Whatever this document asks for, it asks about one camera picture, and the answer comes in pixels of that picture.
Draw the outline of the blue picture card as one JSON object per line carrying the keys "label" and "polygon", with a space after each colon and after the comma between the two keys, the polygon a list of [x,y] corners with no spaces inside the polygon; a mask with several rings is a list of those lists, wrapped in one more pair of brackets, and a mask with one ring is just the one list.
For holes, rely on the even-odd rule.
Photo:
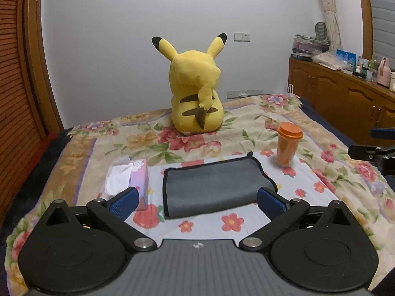
{"label": "blue picture card", "polygon": [[357,63],[357,56],[352,52],[345,52],[343,50],[337,49],[336,56],[341,61],[350,64],[350,66],[355,67]]}

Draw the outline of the stack of folded fabrics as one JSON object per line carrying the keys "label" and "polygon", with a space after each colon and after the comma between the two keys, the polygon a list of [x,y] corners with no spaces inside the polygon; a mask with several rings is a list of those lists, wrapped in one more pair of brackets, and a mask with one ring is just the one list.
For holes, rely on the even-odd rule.
{"label": "stack of folded fabrics", "polygon": [[329,50],[330,41],[296,34],[293,40],[291,58],[312,61],[312,57]]}

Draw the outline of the yellow Pikachu plush toy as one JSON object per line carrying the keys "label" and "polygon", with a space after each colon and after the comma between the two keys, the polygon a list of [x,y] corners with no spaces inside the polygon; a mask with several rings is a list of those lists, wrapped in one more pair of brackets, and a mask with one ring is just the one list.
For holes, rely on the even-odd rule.
{"label": "yellow Pikachu plush toy", "polygon": [[215,58],[226,41],[227,35],[222,33],[206,52],[188,50],[179,54],[166,39],[152,38],[157,51],[170,61],[171,119],[183,135],[214,132],[223,123],[224,110],[216,91],[222,72]]}

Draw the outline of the grey purple microfibre towel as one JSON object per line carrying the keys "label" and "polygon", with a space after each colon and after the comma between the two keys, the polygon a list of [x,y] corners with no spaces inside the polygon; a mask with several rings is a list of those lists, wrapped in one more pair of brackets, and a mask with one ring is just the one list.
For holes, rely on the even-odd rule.
{"label": "grey purple microfibre towel", "polygon": [[179,219],[251,204],[261,187],[278,191],[251,152],[229,160],[168,168],[163,178],[164,214]]}

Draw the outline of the white wall switch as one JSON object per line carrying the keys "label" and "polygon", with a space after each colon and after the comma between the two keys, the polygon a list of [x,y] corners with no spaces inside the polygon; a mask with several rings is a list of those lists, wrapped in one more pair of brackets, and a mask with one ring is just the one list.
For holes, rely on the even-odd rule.
{"label": "white wall switch", "polygon": [[250,34],[234,32],[235,42],[250,42]]}

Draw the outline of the wooden louvred wardrobe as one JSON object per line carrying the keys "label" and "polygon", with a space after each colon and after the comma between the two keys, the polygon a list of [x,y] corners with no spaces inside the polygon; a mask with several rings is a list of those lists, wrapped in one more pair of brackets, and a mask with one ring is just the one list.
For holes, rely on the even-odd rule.
{"label": "wooden louvred wardrobe", "polygon": [[41,0],[1,0],[1,216],[64,129],[43,48]]}

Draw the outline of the floral bed blanket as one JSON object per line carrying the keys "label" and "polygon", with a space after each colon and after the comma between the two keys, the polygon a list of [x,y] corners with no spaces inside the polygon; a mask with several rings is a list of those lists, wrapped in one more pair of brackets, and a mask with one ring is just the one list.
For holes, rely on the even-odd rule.
{"label": "floral bed blanket", "polygon": [[278,165],[278,127],[283,122],[303,130],[293,160],[310,167],[336,199],[346,203],[369,236],[379,256],[372,281],[377,286],[394,268],[394,179],[368,162],[352,160],[348,138],[306,100],[284,93],[225,103],[222,127],[208,134],[182,136],[173,127],[169,110],[90,122],[60,133],[22,186],[1,228],[1,294],[27,291],[18,256],[50,203],[63,199],[83,205],[101,197],[116,159],[129,155],[157,167],[258,152],[273,154]]}

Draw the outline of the pink tissue box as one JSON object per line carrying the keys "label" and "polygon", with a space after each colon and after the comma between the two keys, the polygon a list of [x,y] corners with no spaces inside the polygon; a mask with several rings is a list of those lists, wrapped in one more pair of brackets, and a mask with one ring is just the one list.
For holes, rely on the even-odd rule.
{"label": "pink tissue box", "polygon": [[145,159],[134,160],[126,155],[113,161],[102,186],[102,197],[113,198],[129,187],[135,187],[138,191],[137,210],[147,209],[149,171]]}

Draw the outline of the white strawberry print cloth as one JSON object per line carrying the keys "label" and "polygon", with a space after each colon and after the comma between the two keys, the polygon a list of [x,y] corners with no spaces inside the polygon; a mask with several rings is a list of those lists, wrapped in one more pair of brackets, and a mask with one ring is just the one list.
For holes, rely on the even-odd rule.
{"label": "white strawberry print cloth", "polygon": [[326,206],[336,196],[306,164],[276,165],[273,154],[186,160],[147,169],[145,207],[126,223],[157,244],[164,239],[242,238],[269,223],[257,207],[259,188]]}

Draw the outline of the wooden sideboard cabinet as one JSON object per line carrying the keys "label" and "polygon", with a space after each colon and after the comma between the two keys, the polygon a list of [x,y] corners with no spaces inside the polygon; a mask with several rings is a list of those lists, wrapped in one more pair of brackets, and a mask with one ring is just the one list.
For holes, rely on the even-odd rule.
{"label": "wooden sideboard cabinet", "polygon": [[372,138],[372,128],[394,127],[394,92],[364,79],[319,64],[291,58],[293,93],[309,100],[333,127],[358,144],[393,146],[393,140]]}

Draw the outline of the green patterned fan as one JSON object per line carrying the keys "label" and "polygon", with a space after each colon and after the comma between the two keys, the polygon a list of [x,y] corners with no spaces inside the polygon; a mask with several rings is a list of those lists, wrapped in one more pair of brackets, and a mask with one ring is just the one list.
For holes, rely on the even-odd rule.
{"label": "green patterned fan", "polygon": [[328,40],[327,26],[326,26],[325,22],[318,21],[315,24],[315,37],[317,40],[320,40],[320,41],[327,41]]}

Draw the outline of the beige tied curtain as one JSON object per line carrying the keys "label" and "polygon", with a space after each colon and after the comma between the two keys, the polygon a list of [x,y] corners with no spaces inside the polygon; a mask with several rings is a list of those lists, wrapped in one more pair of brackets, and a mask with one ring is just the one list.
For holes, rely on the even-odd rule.
{"label": "beige tied curtain", "polygon": [[330,50],[335,53],[342,48],[341,35],[337,18],[336,0],[321,0],[324,20],[327,26],[327,36],[331,43]]}

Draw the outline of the orange lidded plastic cup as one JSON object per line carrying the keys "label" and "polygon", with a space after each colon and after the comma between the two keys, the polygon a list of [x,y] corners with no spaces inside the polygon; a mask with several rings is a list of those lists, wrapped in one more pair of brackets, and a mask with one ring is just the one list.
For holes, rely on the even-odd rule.
{"label": "orange lidded plastic cup", "polygon": [[296,154],[303,130],[296,124],[283,122],[278,127],[276,162],[282,167],[289,167]]}

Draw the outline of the pink bottle on cabinet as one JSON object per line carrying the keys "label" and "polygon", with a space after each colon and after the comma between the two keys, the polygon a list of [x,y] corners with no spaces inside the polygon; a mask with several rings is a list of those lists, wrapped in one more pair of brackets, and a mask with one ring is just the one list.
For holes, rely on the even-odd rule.
{"label": "pink bottle on cabinet", "polygon": [[377,70],[376,82],[383,87],[389,88],[391,82],[391,72],[389,59],[383,57]]}

